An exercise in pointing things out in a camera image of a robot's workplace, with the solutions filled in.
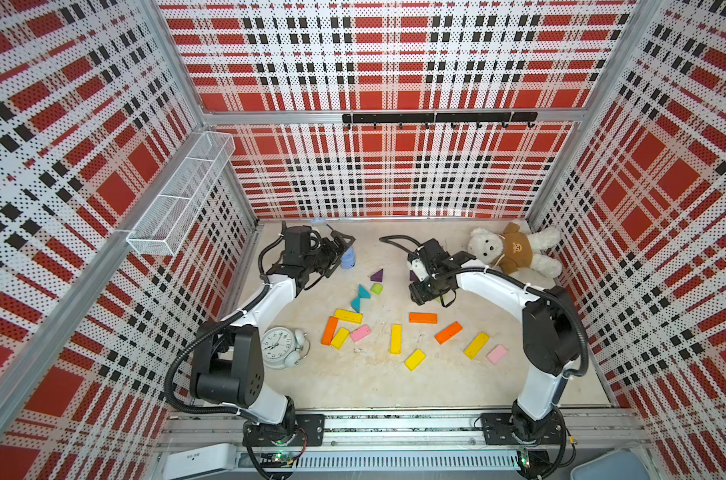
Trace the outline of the white twin-bell alarm clock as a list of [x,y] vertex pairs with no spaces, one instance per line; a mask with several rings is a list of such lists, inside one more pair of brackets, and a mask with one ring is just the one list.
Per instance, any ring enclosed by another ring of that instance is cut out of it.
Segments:
[[301,329],[274,327],[261,338],[264,365],[273,370],[292,368],[298,365],[311,349],[306,333]]

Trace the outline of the yellow block bottom centre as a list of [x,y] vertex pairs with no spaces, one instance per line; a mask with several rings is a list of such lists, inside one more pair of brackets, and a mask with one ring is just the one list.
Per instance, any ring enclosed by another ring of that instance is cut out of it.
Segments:
[[426,358],[426,354],[421,349],[416,349],[404,362],[409,371],[414,371]]

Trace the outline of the orange block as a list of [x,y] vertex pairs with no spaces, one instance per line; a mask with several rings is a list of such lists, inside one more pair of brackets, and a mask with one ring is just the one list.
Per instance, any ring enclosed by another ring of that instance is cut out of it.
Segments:
[[410,312],[408,320],[413,324],[436,325],[438,323],[438,315],[435,313]]
[[330,346],[331,342],[336,334],[336,329],[338,326],[339,320],[336,317],[330,317],[328,319],[328,322],[325,326],[323,335],[321,337],[321,344],[325,346]]
[[453,337],[455,337],[462,330],[463,326],[459,322],[453,322],[444,329],[442,329],[440,332],[438,332],[434,336],[434,338],[440,345],[443,345],[451,340]]

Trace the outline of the yellow block right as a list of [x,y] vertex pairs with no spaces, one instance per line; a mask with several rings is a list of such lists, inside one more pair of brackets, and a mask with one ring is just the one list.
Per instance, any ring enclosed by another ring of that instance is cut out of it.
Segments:
[[475,359],[489,339],[488,334],[479,332],[465,348],[464,355],[470,360]]

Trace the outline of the pink block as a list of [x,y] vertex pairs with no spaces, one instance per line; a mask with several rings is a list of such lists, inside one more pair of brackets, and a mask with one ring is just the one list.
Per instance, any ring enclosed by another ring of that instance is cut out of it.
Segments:
[[368,325],[362,325],[350,334],[350,338],[355,342],[359,342],[365,339],[372,333],[371,328]]
[[502,358],[505,357],[505,355],[508,353],[508,350],[503,345],[497,345],[495,346],[486,356],[485,358],[492,364],[497,364]]

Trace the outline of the pink block right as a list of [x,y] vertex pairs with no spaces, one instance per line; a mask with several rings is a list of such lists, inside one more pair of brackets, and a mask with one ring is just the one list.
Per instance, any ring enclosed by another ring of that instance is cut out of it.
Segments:
[[497,364],[502,358],[505,357],[505,355],[508,353],[508,350],[503,345],[497,345],[495,346],[486,356],[485,358],[492,364]]

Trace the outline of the pink block left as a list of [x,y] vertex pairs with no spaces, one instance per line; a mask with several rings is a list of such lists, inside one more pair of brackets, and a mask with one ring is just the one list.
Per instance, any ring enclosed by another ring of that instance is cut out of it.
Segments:
[[368,325],[362,325],[350,334],[350,338],[355,342],[359,342],[365,339],[372,333],[371,328]]

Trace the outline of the white box bottom left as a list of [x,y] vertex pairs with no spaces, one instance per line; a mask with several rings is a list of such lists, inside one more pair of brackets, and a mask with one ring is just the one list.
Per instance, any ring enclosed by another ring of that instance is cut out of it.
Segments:
[[198,479],[235,468],[237,448],[228,443],[173,453],[163,467],[163,479]]

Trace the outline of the teal triangle block upper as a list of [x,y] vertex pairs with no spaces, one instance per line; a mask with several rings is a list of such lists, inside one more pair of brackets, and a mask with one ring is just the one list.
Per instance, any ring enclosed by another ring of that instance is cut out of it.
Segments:
[[370,299],[371,293],[363,285],[359,285],[358,286],[358,297],[360,299]]

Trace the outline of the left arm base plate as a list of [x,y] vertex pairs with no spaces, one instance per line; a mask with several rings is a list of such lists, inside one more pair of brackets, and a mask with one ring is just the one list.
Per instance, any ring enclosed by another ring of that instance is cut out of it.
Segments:
[[244,444],[250,447],[321,446],[325,420],[323,414],[298,414],[279,424],[246,422]]

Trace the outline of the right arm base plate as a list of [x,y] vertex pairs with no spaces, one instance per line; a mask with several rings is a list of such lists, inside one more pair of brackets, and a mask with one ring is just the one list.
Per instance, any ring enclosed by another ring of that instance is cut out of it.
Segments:
[[512,412],[483,413],[480,429],[487,445],[498,446],[558,445],[565,433],[555,412],[540,420]]

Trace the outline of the grey bin bottom right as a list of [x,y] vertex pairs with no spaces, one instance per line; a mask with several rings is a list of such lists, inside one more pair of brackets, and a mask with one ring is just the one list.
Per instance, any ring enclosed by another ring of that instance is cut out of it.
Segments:
[[642,461],[631,451],[617,450],[575,467],[571,480],[650,480]]

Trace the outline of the yellow upright block centre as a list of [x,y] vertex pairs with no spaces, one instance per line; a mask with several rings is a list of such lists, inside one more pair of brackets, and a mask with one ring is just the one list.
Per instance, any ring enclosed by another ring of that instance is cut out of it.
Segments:
[[393,324],[390,330],[390,349],[392,355],[400,355],[402,348],[402,326]]

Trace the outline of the yellow block lower left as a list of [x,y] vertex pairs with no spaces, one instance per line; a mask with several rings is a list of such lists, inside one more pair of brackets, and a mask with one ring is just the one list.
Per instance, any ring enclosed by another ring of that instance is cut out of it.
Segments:
[[343,347],[346,340],[349,338],[349,336],[350,336],[350,331],[344,327],[341,327],[339,329],[339,331],[332,338],[330,345],[332,347],[334,347],[335,349],[340,350]]

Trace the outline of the yellow block upper left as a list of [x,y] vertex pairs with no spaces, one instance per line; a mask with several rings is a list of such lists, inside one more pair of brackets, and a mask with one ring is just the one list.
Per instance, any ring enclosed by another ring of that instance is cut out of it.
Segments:
[[334,312],[334,317],[340,321],[349,322],[349,323],[353,323],[353,324],[361,324],[363,321],[363,315],[361,313],[343,310],[343,309],[337,309]]

